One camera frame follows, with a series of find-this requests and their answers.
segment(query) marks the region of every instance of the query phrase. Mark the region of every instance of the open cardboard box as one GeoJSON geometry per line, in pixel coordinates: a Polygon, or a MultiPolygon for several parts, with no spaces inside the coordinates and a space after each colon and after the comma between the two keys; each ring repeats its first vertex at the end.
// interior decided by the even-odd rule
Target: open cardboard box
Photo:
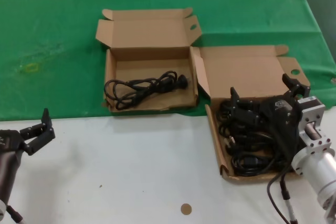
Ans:
{"type": "Polygon", "coordinates": [[[274,173],[254,177],[234,174],[230,164],[231,156],[225,150],[224,137],[218,133],[215,113],[222,101],[230,99],[230,87],[236,89],[241,99],[261,100],[284,94],[288,90],[282,82],[284,73],[309,86],[298,62],[295,58],[283,56],[288,52],[285,45],[203,47],[192,50],[198,83],[211,98],[211,105],[206,105],[206,113],[220,174],[223,178],[233,180],[273,178],[274,173]]]}
{"type": "MultiPolygon", "coordinates": [[[[198,91],[190,45],[201,36],[192,8],[166,10],[103,10],[108,20],[100,19],[96,38],[107,45],[105,82],[159,78],[172,70],[185,75],[188,87],[163,94],[153,94],[128,111],[168,110],[196,106],[198,91]]],[[[112,93],[111,84],[107,91],[112,93]]],[[[118,85],[118,95],[132,89],[118,85]]],[[[120,112],[114,101],[109,110],[120,112]]]]}
{"type": "MultiPolygon", "coordinates": [[[[218,133],[215,113],[222,101],[230,99],[230,87],[236,89],[241,99],[261,100],[287,91],[282,82],[284,73],[307,86],[310,83],[296,59],[283,56],[289,50],[286,45],[191,47],[201,35],[192,11],[191,8],[103,10],[108,20],[99,20],[96,38],[110,48],[106,55],[105,82],[158,78],[168,70],[189,79],[186,90],[153,95],[130,109],[139,111],[196,106],[198,81],[211,98],[206,112],[220,174],[233,180],[271,179],[274,177],[271,173],[255,177],[234,174],[224,139],[218,133]]],[[[118,112],[113,101],[107,101],[110,111],[118,112]]]]}

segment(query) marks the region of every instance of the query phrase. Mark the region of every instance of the black power cord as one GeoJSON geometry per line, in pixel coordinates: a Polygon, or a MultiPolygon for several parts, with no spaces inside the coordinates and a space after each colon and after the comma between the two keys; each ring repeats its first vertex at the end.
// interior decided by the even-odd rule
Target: black power cord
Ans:
{"type": "Polygon", "coordinates": [[[10,205],[7,206],[6,210],[13,219],[13,221],[15,221],[15,223],[24,224],[23,217],[17,211],[15,211],[10,205]]]}
{"type": "Polygon", "coordinates": [[[186,89],[188,87],[188,80],[182,74],[177,77],[175,71],[168,71],[161,75],[158,79],[147,78],[143,80],[131,80],[131,81],[120,81],[120,80],[109,80],[105,83],[104,93],[106,97],[113,101],[116,101],[115,107],[117,110],[125,110],[131,107],[139,105],[146,97],[149,97],[153,93],[167,93],[175,89],[186,89]],[[113,84],[113,96],[108,93],[107,88],[113,84]],[[148,83],[148,86],[141,86],[143,83],[148,83]],[[121,97],[117,95],[116,87],[117,85],[127,86],[134,91],[129,92],[121,97]]]}
{"type": "Polygon", "coordinates": [[[275,208],[276,212],[279,214],[279,216],[284,220],[284,222],[286,224],[298,224],[298,221],[295,219],[295,220],[290,220],[288,221],[286,219],[286,217],[281,213],[281,211],[279,210],[279,208],[277,207],[277,205],[275,204],[274,200],[273,200],[273,197],[272,197],[272,194],[270,192],[270,188],[271,188],[271,185],[281,177],[281,180],[280,180],[280,187],[281,187],[281,193],[282,193],[282,198],[284,200],[287,200],[287,199],[290,199],[290,196],[289,196],[289,192],[287,191],[287,188],[286,188],[286,183],[285,183],[285,175],[291,170],[291,163],[295,157],[295,154],[297,152],[297,149],[299,147],[299,144],[300,144],[300,139],[298,138],[297,139],[297,143],[296,143],[296,146],[295,146],[295,151],[294,151],[294,154],[290,160],[290,162],[287,164],[286,167],[284,167],[282,169],[282,171],[280,171],[273,179],[271,179],[268,184],[267,184],[267,195],[273,205],[273,207],[275,208]]]}
{"type": "Polygon", "coordinates": [[[231,156],[231,166],[235,174],[252,177],[270,170],[281,170],[286,165],[285,158],[271,134],[262,127],[232,119],[229,109],[229,102],[223,102],[216,116],[220,122],[219,134],[226,139],[225,148],[231,156]],[[256,152],[261,150],[270,155],[257,155],[256,152]]]}

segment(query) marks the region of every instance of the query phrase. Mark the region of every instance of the box lid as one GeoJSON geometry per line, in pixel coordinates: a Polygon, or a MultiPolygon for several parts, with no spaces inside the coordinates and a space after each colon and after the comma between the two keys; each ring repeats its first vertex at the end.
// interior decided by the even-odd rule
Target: box lid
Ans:
{"type": "Polygon", "coordinates": [[[193,9],[108,10],[96,39],[111,48],[187,47],[200,35],[193,9]]]}
{"type": "Polygon", "coordinates": [[[230,87],[241,98],[284,94],[288,90],[282,82],[284,73],[310,85],[295,58],[279,57],[289,51],[286,45],[203,47],[193,51],[198,83],[211,100],[229,99],[230,87]]]}

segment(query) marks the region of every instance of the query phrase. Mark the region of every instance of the white table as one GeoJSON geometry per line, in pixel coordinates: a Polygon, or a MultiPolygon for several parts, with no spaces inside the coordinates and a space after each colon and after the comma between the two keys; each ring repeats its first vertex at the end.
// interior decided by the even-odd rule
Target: white table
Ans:
{"type": "MultiPolygon", "coordinates": [[[[322,126],[334,143],[335,122],[333,108],[322,126]]],[[[36,123],[2,122],[0,129],[36,123]]],[[[283,223],[266,183],[235,185],[219,175],[205,116],[53,123],[56,139],[34,156],[24,154],[9,201],[28,224],[283,223]],[[180,211],[184,203],[192,206],[188,216],[180,211]]],[[[324,211],[304,179],[289,181],[288,189],[299,223],[324,223],[324,211]]],[[[272,193],[287,216],[278,183],[272,193]]],[[[2,223],[14,224],[8,214],[2,223]]]]}

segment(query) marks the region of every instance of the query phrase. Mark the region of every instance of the green tablecloth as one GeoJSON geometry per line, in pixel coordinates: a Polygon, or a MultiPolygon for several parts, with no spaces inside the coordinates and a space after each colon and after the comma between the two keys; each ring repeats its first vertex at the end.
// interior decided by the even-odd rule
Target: green tablecloth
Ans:
{"type": "MultiPolygon", "coordinates": [[[[101,10],[193,7],[197,46],[287,44],[327,107],[336,65],[306,0],[0,0],[0,120],[110,115],[101,107],[101,10]]],[[[184,112],[204,114],[206,99],[184,112]]]]}

